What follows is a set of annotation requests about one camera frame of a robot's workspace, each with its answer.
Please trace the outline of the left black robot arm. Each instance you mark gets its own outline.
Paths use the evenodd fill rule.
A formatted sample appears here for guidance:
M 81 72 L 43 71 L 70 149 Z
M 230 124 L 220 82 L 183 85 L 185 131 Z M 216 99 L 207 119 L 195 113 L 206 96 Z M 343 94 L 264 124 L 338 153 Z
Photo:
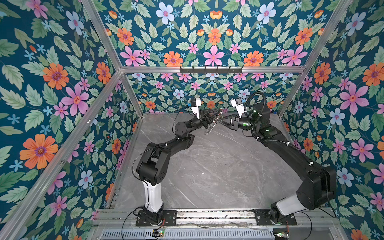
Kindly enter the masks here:
M 149 143 L 137 165 L 137 177 L 145 188 L 145 203 L 141 213 L 147 220 L 158 225 L 164 216 L 161 183 L 166 177 L 170 159 L 180 151 L 190 148 L 194 142 L 193 131 L 205 128 L 210 131 L 223 114 L 222 109 L 199 110 L 199 116 L 173 126 L 175 137 L 164 143 Z

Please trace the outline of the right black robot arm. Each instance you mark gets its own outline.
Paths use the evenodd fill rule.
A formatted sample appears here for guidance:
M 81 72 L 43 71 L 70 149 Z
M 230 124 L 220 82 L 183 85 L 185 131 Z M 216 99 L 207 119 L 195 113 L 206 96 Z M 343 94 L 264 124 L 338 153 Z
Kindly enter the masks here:
M 230 130 L 250 131 L 251 137 L 279 155 L 300 177 L 302 184 L 289 197 L 271 204 L 270 219 L 279 224 L 293 213 L 314 210 L 337 195 L 337 173 L 312 161 L 270 122 L 266 105 L 255 104 L 243 114 L 222 117 L 220 123 Z

